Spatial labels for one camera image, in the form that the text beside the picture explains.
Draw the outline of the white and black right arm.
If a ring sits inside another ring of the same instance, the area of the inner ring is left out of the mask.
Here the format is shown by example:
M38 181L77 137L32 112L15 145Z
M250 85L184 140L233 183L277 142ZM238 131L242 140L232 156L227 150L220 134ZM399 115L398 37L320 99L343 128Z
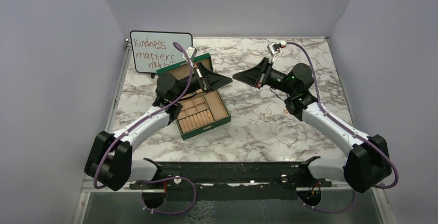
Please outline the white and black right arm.
M325 110L309 89L314 83L312 69L296 64L288 74L273 68L265 57L255 67L235 73L233 79L255 88L269 86L288 97L284 103L289 114L317 129L333 142L346 159L316 158L298 172L298 180L311 186L318 179L343 181L356 192L364 193L391 175L386 140L380 135L369 136Z

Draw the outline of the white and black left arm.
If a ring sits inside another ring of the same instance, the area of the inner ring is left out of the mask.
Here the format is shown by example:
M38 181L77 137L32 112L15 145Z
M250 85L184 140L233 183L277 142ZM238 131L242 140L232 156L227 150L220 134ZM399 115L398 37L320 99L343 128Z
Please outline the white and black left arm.
M199 62L191 62L187 76L181 79L169 72L160 74L157 97L145 114L114 133L101 131L96 135L84 168L85 174L93 178L94 188L117 191L131 181L143 181L150 188L160 186L158 165L147 159L134 161L133 152L177 120L182 110L179 101L185 95L198 90L210 92L231 82L232 78L214 73Z

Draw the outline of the green jewelry box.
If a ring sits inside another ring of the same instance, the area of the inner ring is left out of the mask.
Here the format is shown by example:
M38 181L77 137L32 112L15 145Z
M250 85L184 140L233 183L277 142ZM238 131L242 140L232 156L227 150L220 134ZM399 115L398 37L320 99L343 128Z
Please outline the green jewelry box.
M208 53L195 57L192 62L199 62L204 66L209 62L213 66ZM231 115L218 90L201 90L194 69L186 61L159 69L157 75L157 99L153 103L154 106L163 107L172 102L183 93L187 83L190 83L187 92L176 106L166 111L170 114L170 123L175 122L178 126L183 140L231 121Z

